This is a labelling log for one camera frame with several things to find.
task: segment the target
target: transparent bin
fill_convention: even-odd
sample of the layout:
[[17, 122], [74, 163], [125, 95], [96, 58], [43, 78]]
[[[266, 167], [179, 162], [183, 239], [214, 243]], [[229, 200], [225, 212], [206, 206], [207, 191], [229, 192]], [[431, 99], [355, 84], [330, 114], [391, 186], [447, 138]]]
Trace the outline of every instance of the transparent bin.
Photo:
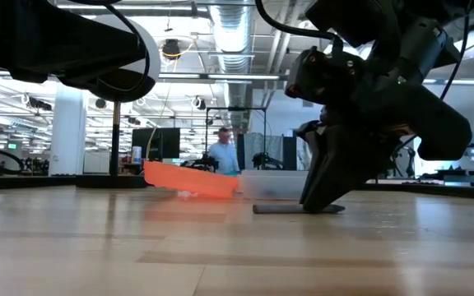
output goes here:
[[307, 171], [245, 170], [239, 190], [250, 199], [299, 200]]

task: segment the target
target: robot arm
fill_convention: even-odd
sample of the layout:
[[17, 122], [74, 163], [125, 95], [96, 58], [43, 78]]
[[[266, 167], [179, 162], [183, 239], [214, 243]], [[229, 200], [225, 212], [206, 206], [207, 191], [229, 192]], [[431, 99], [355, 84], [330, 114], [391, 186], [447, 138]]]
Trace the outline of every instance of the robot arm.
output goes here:
[[[261, 0], [256, 6], [269, 18]], [[319, 213], [390, 168], [401, 136], [419, 136], [425, 160], [462, 157], [472, 136], [469, 122], [421, 83], [431, 69], [459, 64], [463, 53], [443, 25], [473, 7], [474, 0], [318, 0], [306, 12], [328, 34], [292, 34], [331, 39], [333, 29], [354, 47], [374, 45], [366, 60], [342, 52], [337, 43], [331, 53], [312, 47], [290, 70], [286, 95], [325, 106], [320, 122], [297, 132], [313, 151], [300, 198], [304, 210]]]

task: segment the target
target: orange plastic piece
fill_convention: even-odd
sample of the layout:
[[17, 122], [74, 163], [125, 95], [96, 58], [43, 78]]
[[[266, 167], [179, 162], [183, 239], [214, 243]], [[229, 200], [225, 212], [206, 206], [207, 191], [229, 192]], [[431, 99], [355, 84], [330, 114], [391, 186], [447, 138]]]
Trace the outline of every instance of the orange plastic piece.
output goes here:
[[144, 179], [155, 187], [196, 192], [212, 197], [232, 197], [234, 190], [239, 186], [237, 177], [155, 161], [144, 162]]

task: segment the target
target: man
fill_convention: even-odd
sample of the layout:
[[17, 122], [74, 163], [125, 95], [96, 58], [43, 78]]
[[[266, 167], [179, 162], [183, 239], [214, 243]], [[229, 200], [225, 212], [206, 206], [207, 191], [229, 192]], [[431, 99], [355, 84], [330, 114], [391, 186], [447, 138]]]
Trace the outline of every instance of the man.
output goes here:
[[219, 162], [217, 173], [235, 174], [240, 171], [235, 148], [230, 144], [230, 130], [226, 127], [219, 129], [219, 141], [211, 145], [208, 156]]

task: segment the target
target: pillar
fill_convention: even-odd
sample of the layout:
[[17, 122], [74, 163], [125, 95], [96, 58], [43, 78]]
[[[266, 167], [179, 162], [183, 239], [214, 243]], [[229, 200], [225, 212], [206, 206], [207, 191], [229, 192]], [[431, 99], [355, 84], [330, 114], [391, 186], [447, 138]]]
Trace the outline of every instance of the pillar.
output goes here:
[[82, 90], [58, 83], [49, 175], [83, 173], [87, 103], [88, 99]]

